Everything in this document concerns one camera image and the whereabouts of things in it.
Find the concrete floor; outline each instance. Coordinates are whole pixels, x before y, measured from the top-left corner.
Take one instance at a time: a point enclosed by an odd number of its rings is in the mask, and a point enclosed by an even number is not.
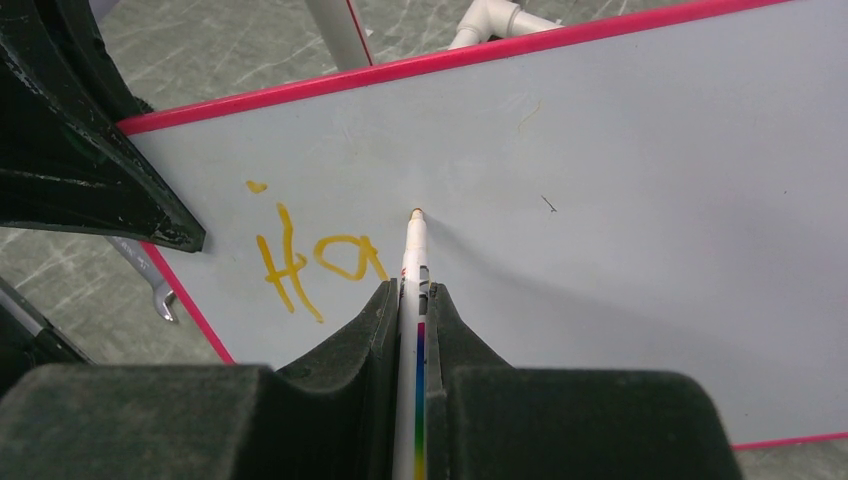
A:
[[[470,0],[358,0],[379,62],[444,48]],[[527,0],[564,25],[677,0]],[[122,0],[102,21],[133,92],[165,109],[333,72],[302,0]],[[0,276],[103,363],[217,362],[181,306],[158,318],[148,285],[99,237],[0,229]],[[848,479],[848,441],[746,451],[748,479]]]

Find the wrench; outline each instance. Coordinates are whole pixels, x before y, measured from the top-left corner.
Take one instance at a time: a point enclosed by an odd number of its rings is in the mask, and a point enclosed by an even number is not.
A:
[[[142,278],[147,280],[150,287],[153,288],[153,308],[160,317],[169,322],[177,323],[177,317],[171,312],[171,303],[176,296],[174,290],[162,277],[159,269],[150,260],[147,252],[141,248],[141,244],[137,240],[130,240],[121,237],[104,237],[106,241],[112,244],[126,261],[135,268]]]

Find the pink board edge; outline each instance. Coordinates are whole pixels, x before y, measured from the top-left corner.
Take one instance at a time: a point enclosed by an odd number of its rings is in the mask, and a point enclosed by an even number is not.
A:
[[[210,100],[208,102],[128,118],[119,122],[118,126],[126,135],[134,135],[304,98],[726,15],[787,1],[791,0],[700,0],[572,27],[564,27],[549,32],[501,40],[475,47],[423,55],[369,68]],[[203,313],[194,303],[182,283],[177,279],[177,276],[171,270],[171,267],[156,246],[142,242],[142,247],[150,255],[153,263],[159,268],[159,271],[162,272],[162,275],[174,289],[177,297],[183,302],[189,315],[197,323],[197,326],[206,336],[212,348],[215,349],[215,352],[218,353],[224,363],[235,363],[232,355],[224,347],[221,339],[218,338],[218,335],[209,325],[209,322],[206,321],[206,317],[203,316]],[[736,450],[753,450],[800,443],[825,442],[844,438],[848,438],[848,432],[744,443],[734,445],[733,448]]]

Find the whiteboard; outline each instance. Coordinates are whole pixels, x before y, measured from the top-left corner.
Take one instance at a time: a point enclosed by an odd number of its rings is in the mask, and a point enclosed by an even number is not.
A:
[[[356,316],[420,207],[433,280],[513,365],[688,374],[734,443],[838,434],[846,46],[848,2],[792,1],[131,139],[208,231],[161,256],[235,361],[280,367]]]

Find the marker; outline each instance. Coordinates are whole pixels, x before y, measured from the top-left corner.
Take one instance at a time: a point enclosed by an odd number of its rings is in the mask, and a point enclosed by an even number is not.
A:
[[[406,227],[406,250],[400,277],[400,352],[392,478],[425,480],[425,319],[430,295],[430,270],[427,268],[427,224],[420,208],[412,211]]]

